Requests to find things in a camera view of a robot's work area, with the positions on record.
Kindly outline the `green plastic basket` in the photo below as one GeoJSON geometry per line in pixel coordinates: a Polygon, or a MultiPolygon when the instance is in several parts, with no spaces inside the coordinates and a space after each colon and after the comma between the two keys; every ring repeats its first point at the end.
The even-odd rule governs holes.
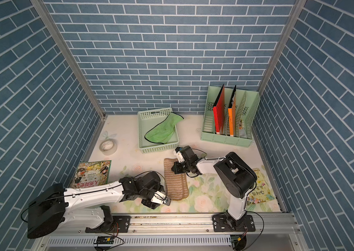
{"type": "Polygon", "coordinates": [[[174,126],[173,134],[166,144],[152,143],[145,138],[147,132],[163,122],[172,112],[171,107],[138,112],[138,145],[143,154],[172,150],[178,147],[179,135],[176,126],[174,126]]]}

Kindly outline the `left electronics board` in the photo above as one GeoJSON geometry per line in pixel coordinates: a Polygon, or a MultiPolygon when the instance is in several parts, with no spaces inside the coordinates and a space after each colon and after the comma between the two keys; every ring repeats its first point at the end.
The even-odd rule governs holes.
{"type": "Polygon", "coordinates": [[[112,236],[98,236],[96,241],[94,242],[94,245],[99,246],[99,245],[105,245],[105,246],[111,246],[114,244],[114,237],[112,236]]]}

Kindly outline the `right electronics board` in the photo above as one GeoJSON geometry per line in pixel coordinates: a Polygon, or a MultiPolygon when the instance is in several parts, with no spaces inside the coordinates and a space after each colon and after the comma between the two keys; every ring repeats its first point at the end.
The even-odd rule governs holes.
{"type": "Polygon", "coordinates": [[[233,236],[231,240],[234,251],[243,251],[247,246],[246,236],[233,236]]]}

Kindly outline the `green file organizer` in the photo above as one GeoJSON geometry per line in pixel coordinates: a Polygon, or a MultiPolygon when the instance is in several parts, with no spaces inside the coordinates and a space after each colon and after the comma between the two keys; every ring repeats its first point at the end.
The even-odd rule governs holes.
{"type": "Polygon", "coordinates": [[[229,144],[235,146],[250,146],[252,136],[252,124],[260,102],[258,92],[238,90],[236,91],[236,119],[234,137],[229,134],[228,106],[234,88],[225,87],[225,120],[221,134],[216,134],[213,105],[221,87],[210,86],[208,88],[201,140],[214,143],[229,144]]]}

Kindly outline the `left picture book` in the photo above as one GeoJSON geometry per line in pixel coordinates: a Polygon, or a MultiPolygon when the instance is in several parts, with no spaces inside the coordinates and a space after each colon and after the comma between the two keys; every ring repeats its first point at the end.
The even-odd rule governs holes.
{"type": "Polygon", "coordinates": [[[76,168],[76,173],[71,179],[70,187],[90,188],[105,185],[112,161],[81,162],[76,168]]]}

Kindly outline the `green and grey dishcloth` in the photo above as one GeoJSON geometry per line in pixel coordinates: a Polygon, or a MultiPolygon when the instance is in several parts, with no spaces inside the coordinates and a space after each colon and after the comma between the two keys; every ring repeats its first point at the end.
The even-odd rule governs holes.
{"type": "Polygon", "coordinates": [[[167,144],[175,133],[175,126],[184,118],[176,113],[170,113],[161,123],[148,131],[144,138],[157,144],[167,144]]]}

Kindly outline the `aluminium front rail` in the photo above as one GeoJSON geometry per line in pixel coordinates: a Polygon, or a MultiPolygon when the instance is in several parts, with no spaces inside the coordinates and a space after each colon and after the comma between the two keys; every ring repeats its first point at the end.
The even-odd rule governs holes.
{"type": "Polygon", "coordinates": [[[127,233],[58,230],[36,240],[34,251],[231,251],[233,236],[246,236],[246,251],[306,251],[292,213],[250,212],[255,232],[214,232],[214,213],[132,214],[127,233]],[[94,245],[98,236],[114,237],[111,246],[94,245]]]}

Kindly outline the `red folder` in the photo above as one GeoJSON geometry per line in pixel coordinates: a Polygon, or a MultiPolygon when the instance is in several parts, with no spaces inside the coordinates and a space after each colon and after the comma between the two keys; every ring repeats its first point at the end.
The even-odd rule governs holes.
{"type": "Polygon", "coordinates": [[[215,121],[216,134],[221,134],[224,128],[225,120],[225,87],[224,85],[220,88],[217,98],[213,105],[213,114],[215,121]]]}

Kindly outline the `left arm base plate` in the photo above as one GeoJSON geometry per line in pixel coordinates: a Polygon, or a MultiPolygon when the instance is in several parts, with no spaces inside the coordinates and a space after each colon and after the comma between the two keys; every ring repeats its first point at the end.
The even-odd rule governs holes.
{"type": "Polygon", "coordinates": [[[106,216],[96,228],[86,228],[85,233],[127,233],[131,221],[129,215],[106,216]]]}

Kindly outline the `orange folder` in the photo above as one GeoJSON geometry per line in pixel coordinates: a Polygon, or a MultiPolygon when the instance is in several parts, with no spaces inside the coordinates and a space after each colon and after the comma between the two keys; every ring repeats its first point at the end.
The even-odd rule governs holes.
{"type": "Polygon", "coordinates": [[[234,127],[235,127],[235,119],[236,119],[236,91],[237,87],[235,86],[229,101],[228,106],[228,118],[229,118],[229,134],[231,137],[234,137],[234,127]]]}

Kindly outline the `brown striped dishcloth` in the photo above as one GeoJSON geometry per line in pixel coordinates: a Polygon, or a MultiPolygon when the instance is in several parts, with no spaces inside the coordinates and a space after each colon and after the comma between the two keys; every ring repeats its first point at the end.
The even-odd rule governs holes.
{"type": "Polygon", "coordinates": [[[185,174],[175,174],[171,168],[177,159],[164,159],[164,178],[168,197],[172,200],[183,200],[188,197],[188,185],[185,174]]]}

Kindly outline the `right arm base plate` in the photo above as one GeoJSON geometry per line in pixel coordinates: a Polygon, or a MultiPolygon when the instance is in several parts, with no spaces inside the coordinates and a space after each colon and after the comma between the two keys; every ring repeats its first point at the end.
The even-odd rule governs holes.
{"type": "Polygon", "coordinates": [[[214,232],[255,232],[255,224],[251,215],[245,214],[241,219],[235,220],[227,212],[212,216],[214,232]]]}

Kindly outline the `electronics board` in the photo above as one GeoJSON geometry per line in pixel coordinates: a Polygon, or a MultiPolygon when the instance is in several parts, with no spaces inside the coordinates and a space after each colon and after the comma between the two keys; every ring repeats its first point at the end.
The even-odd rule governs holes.
{"type": "Polygon", "coordinates": [[[111,246],[114,244],[114,237],[112,236],[98,236],[96,241],[94,242],[94,245],[99,246],[99,245],[105,245],[105,246],[111,246]]]}
{"type": "Polygon", "coordinates": [[[233,236],[231,240],[234,251],[243,251],[247,246],[246,236],[233,236]]]}

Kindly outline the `roll of clear tape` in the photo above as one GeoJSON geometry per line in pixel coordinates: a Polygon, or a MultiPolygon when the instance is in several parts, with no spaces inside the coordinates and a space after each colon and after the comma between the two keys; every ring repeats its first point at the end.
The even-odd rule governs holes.
{"type": "Polygon", "coordinates": [[[99,145],[99,150],[104,156],[110,156],[114,154],[117,151],[117,144],[116,141],[112,139],[107,139],[104,140],[100,145],[99,145]]]}

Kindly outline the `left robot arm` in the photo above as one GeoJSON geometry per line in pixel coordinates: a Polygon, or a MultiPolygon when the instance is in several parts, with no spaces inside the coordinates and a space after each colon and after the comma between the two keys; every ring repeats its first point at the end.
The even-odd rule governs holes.
{"type": "Polygon", "coordinates": [[[29,203],[27,237],[36,239],[60,229],[84,233],[127,233],[130,216],[112,215],[109,204],[140,199],[141,203],[156,209],[170,205],[166,185],[160,174],[147,171],[136,177],[89,188],[64,188],[54,184],[29,203]]]}

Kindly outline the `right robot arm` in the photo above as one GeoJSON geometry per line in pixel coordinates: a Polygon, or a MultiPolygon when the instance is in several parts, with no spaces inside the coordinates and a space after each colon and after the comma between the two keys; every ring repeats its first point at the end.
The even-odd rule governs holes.
{"type": "Polygon", "coordinates": [[[177,161],[171,171],[174,174],[195,176],[217,174],[231,195],[227,213],[235,221],[246,214],[248,195],[255,190],[257,175],[235,152],[220,158],[200,158],[190,146],[174,150],[177,161]]]}

